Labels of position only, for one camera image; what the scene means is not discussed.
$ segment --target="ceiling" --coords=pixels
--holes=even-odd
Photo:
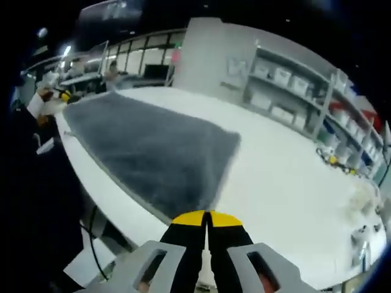
[[[57,21],[47,26],[48,54],[58,54],[61,45],[71,39],[85,49],[108,38],[114,42],[129,38],[131,31],[143,34],[186,27],[191,17],[219,17],[224,22],[270,31],[308,47],[346,72],[383,119],[391,118],[387,75],[380,73],[388,49],[378,29],[387,27],[388,13],[379,0],[126,0],[128,7],[135,9],[129,10],[127,20],[120,26],[118,21],[103,25],[97,16],[99,7],[107,4],[90,9],[90,14],[82,13],[76,22],[83,8],[99,2],[102,1],[64,2],[68,13],[57,16]]]

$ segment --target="white wall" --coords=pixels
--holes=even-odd
[[[233,57],[245,62],[249,70],[257,41],[259,45],[291,56],[326,76],[335,70],[311,50],[270,32],[222,23],[218,18],[193,18],[183,40],[174,87],[238,103],[242,91],[229,89],[221,82],[229,80],[244,87],[246,81],[227,76],[227,60]]]

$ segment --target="white shelving unit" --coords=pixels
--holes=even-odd
[[[262,76],[256,74],[255,68],[260,63],[262,63],[263,66],[268,67],[268,74]],[[292,76],[297,76],[307,80],[311,84],[311,92],[307,91],[306,95],[302,95],[296,92],[290,83],[287,85],[282,85],[276,82],[273,78],[273,73],[276,68],[285,68],[291,72]],[[379,166],[379,162],[375,162],[373,156],[367,151],[366,146],[371,140],[374,143],[376,149],[379,150],[383,145],[382,138],[374,129],[373,122],[368,121],[368,119],[353,103],[353,101],[351,101],[344,93],[335,88],[335,82],[338,76],[337,73],[337,71],[330,72],[327,75],[319,73],[307,65],[294,60],[292,57],[284,56],[283,54],[270,51],[258,45],[255,47],[253,62],[250,66],[246,85],[243,89],[243,107],[251,110],[252,112],[256,112],[260,115],[264,115],[270,119],[273,119],[274,121],[277,121],[286,127],[289,127],[292,130],[312,139],[314,142],[318,140],[320,129],[324,127],[324,124],[327,124],[332,129],[336,130],[335,133],[337,136],[340,136],[339,138],[342,142],[355,147],[360,159],[362,159],[363,154],[365,154],[366,160],[371,160],[370,165]],[[275,89],[276,93],[278,91],[282,91],[284,92],[284,97],[291,97],[291,101],[289,101],[289,103],[296,104],[298,107],[302,106],[305,111],[307,111],[307,120],[304,129],[298,128],[295,125],[294,121],[296,117],[290,123],[272,114],[273,107],[279,106],[282,109],[284,108],[283,102],[281,101],[271,101],[271,104],[269,107],[267,107],[267,109],[262,109],[257,107],[257,105],[252,104],[252,95],[254,94],[253,91],[255,85],[259,87],[271,87]],[[350,113],[350,119],[355,120],[355,122],[364,130],[365,138],[362,142],[360,142],[346,126],[344,126],[329,112],[329,106],[332,98],[342,103],[345,109]],[[308,119],[308,117],[311,115],[316,115],[316,117],[318,117],[315,123],[312,123],[312,125],[310,125]]]

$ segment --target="white table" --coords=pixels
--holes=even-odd
[[[347,220],[344,206],[364,183],[324,165],[313,142],[208,96],[161,87],[120,93],[240,133],[241,144],[221,185],[216,210],[239,218],[254,242],[268,244],[296,264],[309,285],[324,289],[360,272],[359,267],[350,269],[350,234],[368,220]],[[56,120],[77,176],[105,216],[136,245],[159,240],[167,226],[124,193],[75,137],[64,134],[70,129],[62,113]],[[371,215],[371,221],[377,219]],[[384,230],[371,235],[371,263],[385,245]]]

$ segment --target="gray towel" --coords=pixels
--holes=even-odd
[[[239,143],[208,121],[115,92],[69,105],[64,116],[96,162],[164,222],[211,208]]]

